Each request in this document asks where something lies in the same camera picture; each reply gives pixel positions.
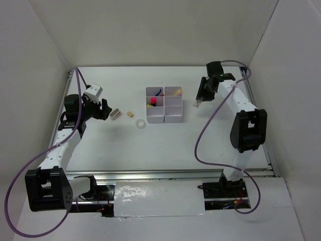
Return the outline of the black pink highlighter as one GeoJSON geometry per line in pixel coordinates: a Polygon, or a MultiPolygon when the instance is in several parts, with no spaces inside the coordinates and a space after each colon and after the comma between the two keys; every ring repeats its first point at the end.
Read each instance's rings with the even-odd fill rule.
{"type": "Polygon", "coordinates": [[[151,97],[151,98],[150,98],[150,104],[151,104],[152,106],[156,106],[156,104],[157,104],[157,98],[156,98],[156,97],[151,97]]]}

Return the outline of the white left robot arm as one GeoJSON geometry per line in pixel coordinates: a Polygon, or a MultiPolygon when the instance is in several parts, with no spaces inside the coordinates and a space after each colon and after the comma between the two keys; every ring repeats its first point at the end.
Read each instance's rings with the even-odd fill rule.
{"type": "Polygon", "coordinates": [[[91,119],[106,120],[112,109],[106,99],[99,99],[98,87],[82,96],[71,94],[64,98],[64,112],[54,149],[50,150],[37,169],[25,174],[27,196],[31,211],[69,209],[79,196],[94,200],[99,194],[96,179],[92,175],[81,175],[68,180],[65,172],[74,150],[91,119]]]}

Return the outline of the beige white eraser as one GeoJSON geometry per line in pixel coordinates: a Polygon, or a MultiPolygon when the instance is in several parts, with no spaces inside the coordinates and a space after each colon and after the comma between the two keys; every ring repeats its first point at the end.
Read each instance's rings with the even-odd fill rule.
{"type": "Polygon", "coordinates": [[[195,102],[193,103],[193,106],[198,108],[202,103],[202,100],[201,99],[196,99],[195,102]]]}

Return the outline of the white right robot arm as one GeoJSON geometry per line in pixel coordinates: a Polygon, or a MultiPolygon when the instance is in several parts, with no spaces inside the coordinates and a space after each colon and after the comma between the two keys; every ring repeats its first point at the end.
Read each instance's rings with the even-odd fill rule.
{"type": "Polygon", "coordinates": [[[206,64],[206,69],[207,76],[201,79],[194,106],[199,107],[202,102],[214,100],[217,93],[223,97],[223,101],[214,113],[227,104],[235,115],[230,142],[238,154],[231,165],[221,165],[224,169],[219,179],[221,195],[229,197],[241,187],[244,170],[252,153],[265,142],[267,112],[252,104],[238,87],[238,83],[246,79],[236,80],[231,73],[225,73],[221,61],[206,64]]]}

